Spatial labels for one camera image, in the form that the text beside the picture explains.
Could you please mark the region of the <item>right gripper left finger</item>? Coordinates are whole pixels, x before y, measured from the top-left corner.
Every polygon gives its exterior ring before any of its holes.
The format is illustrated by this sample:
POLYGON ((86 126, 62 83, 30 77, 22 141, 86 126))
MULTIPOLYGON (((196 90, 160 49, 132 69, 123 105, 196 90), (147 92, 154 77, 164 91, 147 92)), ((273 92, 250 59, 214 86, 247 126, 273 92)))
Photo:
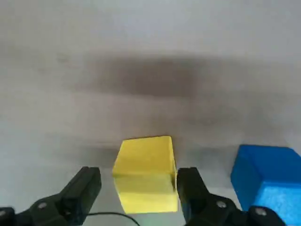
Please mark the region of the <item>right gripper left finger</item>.
POLYGON ((27 210, 15 213, 1 207, 2 226, 81 226, 101 190, 101 173, 97 167, 82 167, 57 194, 41 198, 27 210))

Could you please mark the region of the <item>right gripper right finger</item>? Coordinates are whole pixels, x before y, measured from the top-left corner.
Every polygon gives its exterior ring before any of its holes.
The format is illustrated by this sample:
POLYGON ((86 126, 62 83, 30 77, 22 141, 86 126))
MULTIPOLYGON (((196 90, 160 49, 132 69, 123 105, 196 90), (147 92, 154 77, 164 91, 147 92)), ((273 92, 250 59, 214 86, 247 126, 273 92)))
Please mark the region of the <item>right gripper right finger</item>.
POLYGON ((195 167, 177 171, 177 192, 187 226, 284 226, 278 214, 267 207, 237 208, 226 197, 208 191, 195 167))

